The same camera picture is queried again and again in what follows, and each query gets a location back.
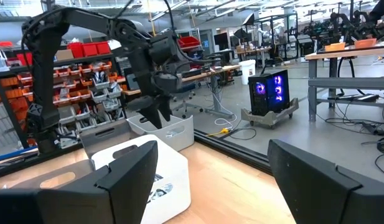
desk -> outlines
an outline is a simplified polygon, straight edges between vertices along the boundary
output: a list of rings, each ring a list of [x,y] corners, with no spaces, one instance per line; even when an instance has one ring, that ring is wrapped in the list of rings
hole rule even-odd
[[[353,47],[346,52],[327,52],[324,54],[309,54],[305,59],[309,61],[309,79],[308,79],[308,100],[309,100],[309,121],[316,121],[316,107],[319,103],[327,102],[329,107],[335,106],[335,100],[317,99],[317,88],[328,88],[329,97],[335,97],[336,88],[344,89],[361,89],[361,90],[384,90],[384,77],[381,78],[337,78],[337,57],[353,57],[361,55],[383,55],[383,48],[372,48],[367,50],[352,50]],[[329,58],[330,69],[329,78],[317,77],[317,60]],[[368,103],[368,102],[349,102],[339,101],[337,103],[346,103],[352,105],[365,105],[365,106],[384,106],[383,103]]]
[[[180,152],[189,161],[192,203],[169,224],[295,223],[273,177],[199,143]],[[87,158],[83,149],[0,178],[0,188]]]
[[[216,74],[222,73],[222,72],[227,72],[227,71],[234,70],[234,69],[238,69],[240,67],[241,67],[240,65],[227,65],[227,66],[222,67],[221,70],[217,70],[215,72],[209,72],[209,73],[203,72],[200,75],[195,75],[195,76],[192,76],[192,77],[183,78],[182,82],[190,82],[190,81],[193,81],[193,80],[199,80],[199,79],[202,79],[202,78],[210,77],[211,78],[211,85],[212,86],[218,86],[218,81],[215,78]],[[123,91],[123,93],[125,95],[128,95],[128,96],[135,95],[135,94],[138,94],[140,92],[141,92],[141,90],[133,90],[133,91],[125,90],[125,91]],[[215,114],[220,115],[220,116],[226,116],[226,117],[231,118],[233,116],[233,113],[229,113],[229,112],[224,111],[222,109],[222,107],[220,105],[220,102],[218,101],[219,98],[220,97],[219,97],[218,93],[212,93],[212,99],[213,99],[213,102],[214,102],[214,108],[213,109],[205,109],[205,112],[215,113]]]
[[[271,47],[264,47],[264,48],[261,48],[261,49],[255,49],[255,50],[242,50],[242,51],[239,51],[239,52],[236,52],[241,58],[241,62],[244,61],[243,60],[243,57],[246,57],[246,54],[250,54],[250,53],[261,53],[261,61],[262,61],[262,67],[265,66],[265,52],[271,50]]]

table leg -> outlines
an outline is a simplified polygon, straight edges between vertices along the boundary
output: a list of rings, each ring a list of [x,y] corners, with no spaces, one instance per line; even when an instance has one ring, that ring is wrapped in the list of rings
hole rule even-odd
[[[330,78],[337,77],[337,58],[330,58],[330,70],[329,70]],[[335,97],[335,88],[329,88],[329,97]],[[334,103],[329,103],[329,108],[334,108]]]
[[[221,107],[221,104],[219,102],[219,98],[220,98],[219,94],[217,93],[217,90],[214,89],[215,87],[218,87],[217,77],[215,75],[212,75],[210,77],[210,79],[211,79],[211,88],[212,88],[212,91],[213,91],[213,93],[212,93],[212,100],[214,102],[214,108],[213,109],[206,108],[205,112],[213,113],[213,114],[217,114],[217,115],[220,115],[220,116],[225,116],[225,117],[231,118],[234,114],[230,113],[229,111],[224,110]]]
[[[309,79],[317,77],[317,60],[310,60],[309,62]],[[317,92],[316,87],[308,87],[308,110],[309,121],[316,121],[316,106],[317,106]]]

cardboard box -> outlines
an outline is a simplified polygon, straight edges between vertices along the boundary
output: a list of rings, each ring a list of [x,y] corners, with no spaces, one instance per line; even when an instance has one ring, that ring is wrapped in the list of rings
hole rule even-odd
[[[62,60],[69,60],[73,59],[73,52],[70,49],[67,50],[58,50],[56,53],[56,59],[57,61],[62,61]]]

computer tower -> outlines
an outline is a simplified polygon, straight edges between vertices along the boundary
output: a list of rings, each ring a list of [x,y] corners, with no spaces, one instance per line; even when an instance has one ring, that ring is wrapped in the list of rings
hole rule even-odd
[[[248,77],[251,112],[265,116],[269,111],[280,113],[290,107],[288,71]]]

gray metal table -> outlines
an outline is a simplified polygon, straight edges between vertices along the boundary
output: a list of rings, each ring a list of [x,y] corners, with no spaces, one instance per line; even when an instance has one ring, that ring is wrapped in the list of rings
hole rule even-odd
[[[361,89],[361,90],[384,90],[384,77],[379,78],[337,78],[337,57],[353,57],[361,55],[383,55],[384,48],[372,48],[370,50],[351,50],[346,52],[329,52],[324,54],[309,54],[305,59],[309,61],[308,79],[308,101],[309,101],[309,121],[316,121],[316,107],[319,103],[329,103],[329,108],[335,106],[335,100],[318,99],[317,88],[328,88],[329,97],[335,96],[337,88]],[[317,77],[317,61],[323,58],[330,59],[330,69],[328,78]],[[383,103],[359,103],[349,101],[339,101],[337,103],[360,104],[365,106],[384,106]]]

